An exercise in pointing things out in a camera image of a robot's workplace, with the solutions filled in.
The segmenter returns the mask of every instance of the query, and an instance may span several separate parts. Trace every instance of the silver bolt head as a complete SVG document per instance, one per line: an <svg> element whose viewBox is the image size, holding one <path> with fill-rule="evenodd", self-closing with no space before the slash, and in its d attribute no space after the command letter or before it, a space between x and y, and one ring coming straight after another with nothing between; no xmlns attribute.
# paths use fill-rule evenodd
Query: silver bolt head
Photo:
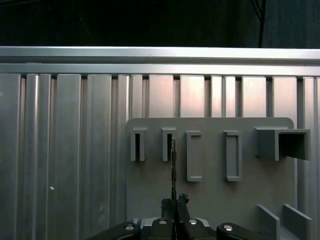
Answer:
<svg viewBox="0 0 320 240"><path fill-rule="evenodd" d="M190 223L191 225L196 225L198 222L197 222L197 220L195 220L195 219L190 219L190 220L189 220L189 223Z"/></svg>
<svg viewBox="0 0 320 240"><path fill-rule="evenodd" d="M128 231L131 231L133 229L135 229L135 227L132 226L132 225L128 225L128 226L125 227L125 230L128 230Z"/></svg>
<svg viewBox="0 0 320 240"><path fill-rule="evenodd" d="M233 228L232 226L230 226L230 225L224 225L224 226L223 226L223 229L226 230L226 231L228 231L228 232L231 232L231 231L234 230L234 228Z"/></svg>

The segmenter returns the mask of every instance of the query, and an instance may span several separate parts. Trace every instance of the metal extrusion panel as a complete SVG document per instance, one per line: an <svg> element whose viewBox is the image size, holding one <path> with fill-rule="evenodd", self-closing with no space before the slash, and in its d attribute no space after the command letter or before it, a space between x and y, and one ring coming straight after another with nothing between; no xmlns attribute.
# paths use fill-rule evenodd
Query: metal extrusion panel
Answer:
<svg viewBox="0 0 320 240"><path fill-rule="evenodd" d="M320 239L318 50L42 50L0 48L1 239L78 240L124 221L131 118L273 116L311 130L295 206Z"/></svg>

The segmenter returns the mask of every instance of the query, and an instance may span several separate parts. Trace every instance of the gray slot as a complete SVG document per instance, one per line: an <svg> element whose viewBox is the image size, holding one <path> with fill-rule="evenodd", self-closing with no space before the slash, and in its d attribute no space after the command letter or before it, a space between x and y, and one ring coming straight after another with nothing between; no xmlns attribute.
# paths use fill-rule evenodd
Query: gray slot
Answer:
<svg viewBox="0 0 320 240"><path fill-rule="evenodd" d="M294 207L285 204L282 209L283 226L300 240L314 240L311 236L312 219Z"/></svg>
<svg viewBox="0 0 320 240"><path fill-rule="evenodd" d="M143 162L146 159L146 130L133 128L130 130L130 161Z"/></svg>
<svg viewBox="0 0 320 240"><path fill-rule="evenodd" d="M256 206L258 211L258 232L270 238L270 240L280 240L280 218L263 205L257 204Z"/></svg>
<svg viewBox="0 0 320 240"><path fill-rule="evenodd" d="M285 157L309 160L310 130L256 128L257 157L279 161Z"/></svg>
<svg viewBox="0 0 320 240"><path fill-rule="evenodd" d="M186 178L189 182L202 180L203 144L201 131L186 132Z"/></svg>
<svg viewBox="0 0 320 240"><path fill-rule="evenodd" d="M242 180L242 138L239 131L224 131L225 180Z"/></svg>
<svg viewBox="0 0 320 240"><path fill-rule="evenodd" d="M176 135L175 127L162 127L162 161L171 162L171 141Z"/></svg>

